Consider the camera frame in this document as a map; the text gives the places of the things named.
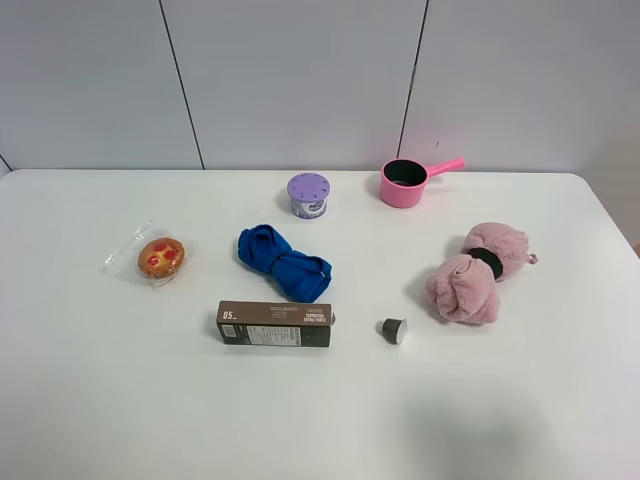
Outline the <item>wrapped fruit tart pastry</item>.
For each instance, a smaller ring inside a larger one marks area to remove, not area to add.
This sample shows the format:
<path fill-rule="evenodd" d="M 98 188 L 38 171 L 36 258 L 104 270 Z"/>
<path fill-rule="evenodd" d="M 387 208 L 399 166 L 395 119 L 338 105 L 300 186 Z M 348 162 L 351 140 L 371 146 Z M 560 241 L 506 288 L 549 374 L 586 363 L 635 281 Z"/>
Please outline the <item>wrapped fruit tart pastry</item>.
<path fill-rule="evenodd" d="M 197 245 L 152 222 L 139 226 L 104 261 L 101 271 L 126 283 L 162 287 L 193 264 Z"/>

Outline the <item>pink toy saucepan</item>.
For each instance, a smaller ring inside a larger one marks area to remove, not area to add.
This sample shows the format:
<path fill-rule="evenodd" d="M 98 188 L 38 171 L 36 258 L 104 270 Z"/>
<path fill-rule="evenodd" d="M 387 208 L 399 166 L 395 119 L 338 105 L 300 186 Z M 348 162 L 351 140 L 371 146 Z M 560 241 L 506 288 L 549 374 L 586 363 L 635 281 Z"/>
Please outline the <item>pink toy saucepan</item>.
<path fill-rule="evenodd" d="M 427 166 L 415 160 L 392 159 L 381 168 L 380 198 L 394 208 L 412 208 L 421 201 L 425 186 L 431 177 L 464 167 L 463 157 Z"/>

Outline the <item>blue rolled cloth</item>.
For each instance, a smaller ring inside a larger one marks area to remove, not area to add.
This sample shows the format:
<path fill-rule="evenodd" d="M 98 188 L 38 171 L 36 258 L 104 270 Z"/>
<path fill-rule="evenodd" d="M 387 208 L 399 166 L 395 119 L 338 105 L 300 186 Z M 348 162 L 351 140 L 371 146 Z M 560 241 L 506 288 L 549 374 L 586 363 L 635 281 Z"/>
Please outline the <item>blue rolled cloth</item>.
<path fill-rule="evenodd" d="M 332 280 L 328 261 L 294 250 L 271 225 L 243 230 L 238 257 L 249 268 L 272 277 L 284 295 L 297 303 L 315 302 Z"/>

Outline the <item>dark coffee capsule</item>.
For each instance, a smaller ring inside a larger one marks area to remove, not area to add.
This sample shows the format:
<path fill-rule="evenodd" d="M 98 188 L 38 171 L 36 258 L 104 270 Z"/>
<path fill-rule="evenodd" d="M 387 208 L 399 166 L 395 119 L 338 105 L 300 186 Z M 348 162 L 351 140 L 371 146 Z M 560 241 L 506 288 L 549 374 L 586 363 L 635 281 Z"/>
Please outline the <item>dark coffee capsule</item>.
<path fill-rule="evenodd" d="M 387 318 L 376 324 L 377 333 L 391 345 L 400 345 L 407 333 L 407 320 Z"/>

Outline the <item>purple air freshener can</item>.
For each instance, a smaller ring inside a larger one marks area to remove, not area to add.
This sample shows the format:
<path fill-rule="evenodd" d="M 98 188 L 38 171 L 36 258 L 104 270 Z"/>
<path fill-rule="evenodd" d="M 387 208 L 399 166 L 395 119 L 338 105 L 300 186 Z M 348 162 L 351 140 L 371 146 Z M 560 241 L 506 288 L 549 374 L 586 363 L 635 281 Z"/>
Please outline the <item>purple air freshener can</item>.
<path fill-rule="evenodd" d="M 316 219 L 327 209 L 330 183 L 318 173 L 300 173 L 287 184 L 292 213 L 301 219 Z"/>

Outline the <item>brown espresso capsule box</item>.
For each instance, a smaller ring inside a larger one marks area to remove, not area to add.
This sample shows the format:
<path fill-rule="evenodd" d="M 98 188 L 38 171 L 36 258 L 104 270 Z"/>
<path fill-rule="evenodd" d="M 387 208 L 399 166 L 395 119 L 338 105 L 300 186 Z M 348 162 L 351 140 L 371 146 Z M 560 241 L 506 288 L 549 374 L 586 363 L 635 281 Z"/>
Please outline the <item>brown espresso capsule box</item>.
<path fill-rule="evenodd" d="M 216 325 L 227 345 L 328 348 L 330 304 L 220 301 Z"/>

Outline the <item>pink plush towel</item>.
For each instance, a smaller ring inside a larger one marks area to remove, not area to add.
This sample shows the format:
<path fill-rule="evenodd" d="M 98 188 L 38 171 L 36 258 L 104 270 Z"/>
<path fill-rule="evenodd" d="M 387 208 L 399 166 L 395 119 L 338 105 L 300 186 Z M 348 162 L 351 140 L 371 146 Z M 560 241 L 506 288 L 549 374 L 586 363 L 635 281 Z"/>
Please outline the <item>pink plush towel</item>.
<path fill-rule="evenodd" d="M 536 263 L 526 233 L 502 223 L 480 223 L 466 235 L 460 253 L 429 276 L 426 298 L 446 321 L 490 324 L 498 317 L 498 284 Z"/>

